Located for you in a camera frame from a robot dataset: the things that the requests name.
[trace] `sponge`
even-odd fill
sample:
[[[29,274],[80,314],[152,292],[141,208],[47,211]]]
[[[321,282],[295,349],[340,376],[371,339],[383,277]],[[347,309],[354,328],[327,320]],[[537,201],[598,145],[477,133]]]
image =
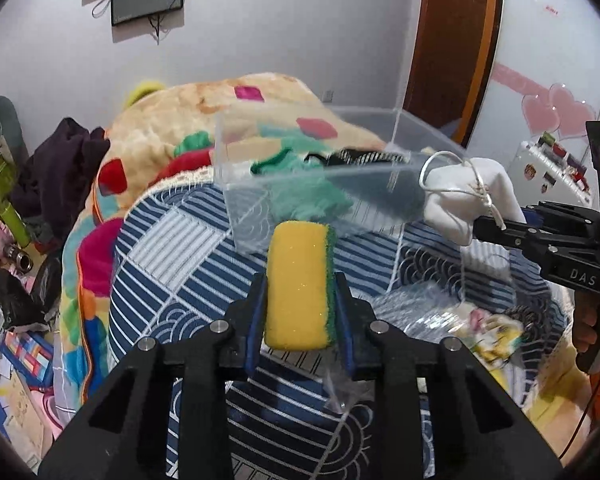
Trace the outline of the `sponge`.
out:
[[[279,224],[267,263],[265,343],[307,351],[334,341],[333,230],[312,222]]]

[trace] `wall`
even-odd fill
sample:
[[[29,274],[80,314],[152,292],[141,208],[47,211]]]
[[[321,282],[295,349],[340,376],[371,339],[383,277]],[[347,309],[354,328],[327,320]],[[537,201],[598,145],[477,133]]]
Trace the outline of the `wall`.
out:
[[[402,108],[402,105],[404,104],[404,98],[407,95],[409,74],[411,73],[413,53],[416,48],[416,37],[418,35],[418,21],[420,19],[421,3],[422,0],[411,0],[409,3],[407,29],[404,40],[404,53],[402,54],[402,68],[400,69],[400,78],[398,79],[398,91],[395,99],[395,108],[398,109]]]
[[[160,45],[146,20],[112,28],[97,0],[7,0],[0,94],[30,150],[64,116],[107,126],[141,80],[167,85],[254,72],[304,80],[334,104],[393,107],[411,0],[186,0]]]
[[[548,130],[584,158],[584,121],[596,117],[600,17],[594,8],[587,0],[504,0],[494,69],[469,154],[507,167],[520,142]]]

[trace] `transparent storage container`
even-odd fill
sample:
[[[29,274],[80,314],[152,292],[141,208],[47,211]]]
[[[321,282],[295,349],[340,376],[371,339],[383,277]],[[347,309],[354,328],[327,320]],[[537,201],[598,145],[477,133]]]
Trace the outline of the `transparent storage container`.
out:
[[[404,161],[251,174],[254,162],[289,147],[300,157],[349,147],[386,150]],[[339,237],[399,235],[403,223],[422,218],[420,170],[441,150],[464,154],[402,110],[240,103],[218,114],[214,173],[236,250],[246,254],[266,251],[273,229],[290,219],[329,224]]]

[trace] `patterned blanket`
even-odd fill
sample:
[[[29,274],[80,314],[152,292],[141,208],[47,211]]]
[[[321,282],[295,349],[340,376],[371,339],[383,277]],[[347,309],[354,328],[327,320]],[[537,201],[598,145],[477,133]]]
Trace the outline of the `patterned blanket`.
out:
[[[215,113],[245,101],[305,105],[307,122],[319,121],[335,134],[326,142],[333,149],[384,146],[367,130],[344,123],[324,108],[304,83],[286,75],[248,75],[179,86],[151,94],[123,112],[107,131],[109,152],[62,255],[62,364],[56,368],[54,383],[58,409],[66,415],[65,421],[107,373],[110,264],[106,263],[105,247],[112,240],[94,240],[89,235],[105,221],[125,215],[173,159],[174,150],[185,137],[206,131],[213,138]],[[267,107],[258,113],[257,119],[265,123],[270,119],[274,124],[295,124],[298,119],[293,114],[280,117]],[[268,142],[267,150],[272,149],[276,149],[275,143]],[[257,145],[252,153],[258,154]]]
[[[115,243],[109,327],[111,365],[143,336],[162,343],[193,335],[246,297],[251,277],[266,271],[266,252],[235,251],[222,191],[199,179],[148,192],[129,211]],[[263,219],[264,228],[269,222]],[[507,312],[527,327],[525,344],[504,368],[507,389],[521,408],[533,405],[546,375],[541,367],[564,341],[561,298],[519,251],[475,243],[460,250],[422,222],[397,235],[340,238],[334,268],[359,298],[386,294],[402,283],[436,282],[454,300]],[[368,478],[369,424],[374,404],[330,410],[322,384],[328,351],[263,348],[255,375],[228,383],[226,402],[236,478],[305,480]],[[180,383],[174,386],[166,472],[178,470]],[[421,403],[426,476],[435,473],[430,415]]]

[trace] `black cable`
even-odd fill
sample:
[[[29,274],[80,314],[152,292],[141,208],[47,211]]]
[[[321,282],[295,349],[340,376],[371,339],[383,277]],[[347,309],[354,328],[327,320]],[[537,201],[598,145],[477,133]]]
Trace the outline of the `black cable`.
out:
[[[587,412],[589,411],[590,407],[593,405],[593,401],[596,399],[596,395],[598,394],[599,389],[600,389],[600,378],[598,379],[598,384],[596,384],[596,387],[593,389],[593,393],[591,394],[591,398],[589,399],[589,402],[587,403],[586,407],[584,408],[584,412],[582,413],[582,416],[580,417],[580,421],[578,422],[578,425],[576,426],[576,430],[573,432],[573,435],[571,435],[571,439],[569,440],[569,443],[564,448],[564,451],[562,453],[560,453],[560,456],[558,457],[558,459],[562,460],[562,457],[564,457],[564,455],[567,453],[567,451],[571,447],[571,444],[573,444],[573,441],[576,440],[576,436],[578,435],[578,432],[580,431],[580,427],[584,423],[584,419],[587,417]]]
[[[164,12],[169,12],[172,8],[173,5],[176,3],[177,0],[173,0],[171,2],[171,4],[169,5],[169,7],[167,7],[167,10],[165,10]],[[152,26],[152,28],[154,29],[155,32],[155,40],[158,42],[158,44],[160,44],[160,24],[162,23],[162,20],[164,19],[164,12],[161,12],[160,14],[154,14],[153,16],[149,16],[147,19],[149,20],[149,25]]]

